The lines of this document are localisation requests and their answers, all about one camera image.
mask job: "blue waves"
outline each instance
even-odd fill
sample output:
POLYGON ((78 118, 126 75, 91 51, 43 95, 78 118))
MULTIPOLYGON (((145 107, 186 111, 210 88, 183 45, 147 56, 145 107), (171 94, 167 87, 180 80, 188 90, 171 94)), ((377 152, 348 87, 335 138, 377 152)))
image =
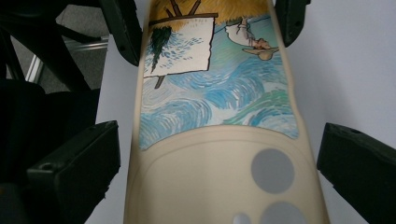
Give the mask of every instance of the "blue waves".
MULTIPOLYGON (((258 31, 255 36, 277 46, 268 18, 252 23, 251 28, 258 31)), ((171 39, 177 44, 176 35, 171 39)), ((156 77, 148 79, 143 92, 141 149, 176 133, 220 124, 261 127, 297 138, 280 53, 262 61, 242 51, 245 48, 228 39, 224 26, 217 26, 208 71, 168 75, 157 90, 156 77)))
POLYGON ((202 127, 211 117, 210 106, 204 101, 182 98, 170 101, 152 113, 142 113, 140 147, 148 148, 170 135, 202 127))

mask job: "white surface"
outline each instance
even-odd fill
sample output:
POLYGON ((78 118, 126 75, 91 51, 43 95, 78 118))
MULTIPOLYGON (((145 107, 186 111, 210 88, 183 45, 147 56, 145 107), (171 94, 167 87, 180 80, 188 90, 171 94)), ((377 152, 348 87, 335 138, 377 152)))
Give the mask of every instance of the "white surface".
MULTIPOLYGON (((136 0, 143 21, 146 0, 136 0)), ((355 128, 396 147, 396 2, 312 1, 297 41, 288 48, 297 103, 315 157, 325 122, 355 128)), ((137 68, 117 52, 111 38, 97 121, 119 122, 121 169, 87 223, 121 224, 132 137, 137 68)), ((332 224, 365 223, 325 179, 332 224)))
MULTIPOLYGON (((396 148, 396 2, 312 1, 288 48, 296 98, 318 157, 325 122, 396 148)), ((322 178, 333 224, 366 223, 322 178)))
MULTIPOLYGON (((146 1, 136 1, 137 16, 143 27, 146 1)), ((96 123, 116 120, 119 124, 121 168, 112 180, 106 197, 95 207, 88 224, 121 224, 126 192, 126 180, 131 150, 134 117, 134 96, 137 67, 119 54, 114 38, 108 41, 105 69, 99 98, 96 123)))

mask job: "circular cutout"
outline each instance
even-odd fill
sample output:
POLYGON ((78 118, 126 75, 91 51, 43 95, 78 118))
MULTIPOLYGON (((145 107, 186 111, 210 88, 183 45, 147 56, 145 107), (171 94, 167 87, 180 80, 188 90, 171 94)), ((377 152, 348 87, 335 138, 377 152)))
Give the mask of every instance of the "circular cutout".
POLYGON ((233 217, 233 224, 250 224, 248 215, 241 213, 233 217))
POLYGON ((291 160, 277 149, 259 152, 251 164, 251 173, 261 189, 274 194, 286 191, 294 180, 291 160))
POLYGON ((274 203, 262 214, 260 224, 306 224, 303 213, 291 203, 274 203))

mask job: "painting on easel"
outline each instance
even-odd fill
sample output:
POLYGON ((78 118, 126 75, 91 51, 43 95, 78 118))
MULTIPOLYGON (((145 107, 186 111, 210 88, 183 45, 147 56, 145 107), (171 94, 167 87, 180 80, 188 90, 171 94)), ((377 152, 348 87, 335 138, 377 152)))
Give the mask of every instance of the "painting on easel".
POLYGON ((267 4, 152 0, 140 148, 209 125, 299 135, 267 4))

